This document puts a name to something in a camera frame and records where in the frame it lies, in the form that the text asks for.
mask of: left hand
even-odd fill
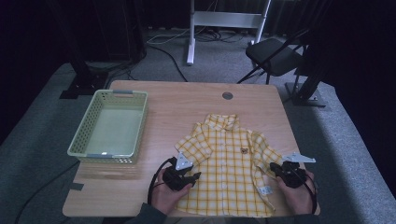
[[[164,172],[164,169],[159,172],[158,181],[154,184],[154,186],[158,186],[152,191],[151,205],[168,216],[175,209],[178,201],[189,193],[192,184],[186,185],[180,191],[173,191],[163,183]]]

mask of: right hand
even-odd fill
[[[314,174],[307,170],[305,170],[305,172],[312,179],[311,180],[310,178],[307,178],[305,183],[311,189],[311,191],[316,194],[313,183]],[[288,204],[294,215],[312,213],[312,199],[305,185],[301,185],[297,189],[293,189],[286,186],[285,182],[283,182],[282,178],[280,178],[279,176],[276,177],[276,181],[279,185],[279,188],[282,190],[283,194],[286,197],[286,203]]]

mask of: yellow plaid shirt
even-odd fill
[[[281,156],[261,133],[239,127],[236,115],[210,114],[196,123],[176,149],[193,162],[191,174],[202,172],[180,211],[205,216],[270,217],[275,208],[262,193],[262,175],[274,177],[269,163]]]

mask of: plastic basket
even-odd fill
[[[67,154],[80,161],[136,163],[147,99],[145,91],[96,91]]]

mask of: gray carpet floor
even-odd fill
[[[162,30],[148,35],[163,33],[181,32]],[[231,34],[222,33],[223,38],[227,36]],[[187,37],[155,47],[170,53],[190,82],[235,83],[252,69],[245,49],[253,38],[231,36],[227,41],[233,43],[197,40],[193,66],[186,65]],[[116,64],[89,63],[102,68]],[[59,99],[74,76],[70,64],[61,66],[0,148],[2,224],[16,220],[18,223],[102,223],[102,217],[65,217],[62,212],[78,168],[77,160],[67,156],[66,151],[92,98]],[[289,97],[285,83],[294,78],[292,73],[271,78],[282,100]],[[184,81],[171,58],[154,48],[147,48],[147,56],[140,63],[112,71],[108,83],[116,79]],[[265,76],[246,83],[263,85],[264,82]],[[301,152],[317,160],[306,167],[316,175],[319,184],[321,223],[396,223],[396,201],[334,88],[320,83],[318,93],[326,104],[324,108],[297,106],[291,101],[284,107]],[[287,223],[287,220],[274,218],[270,223]]]

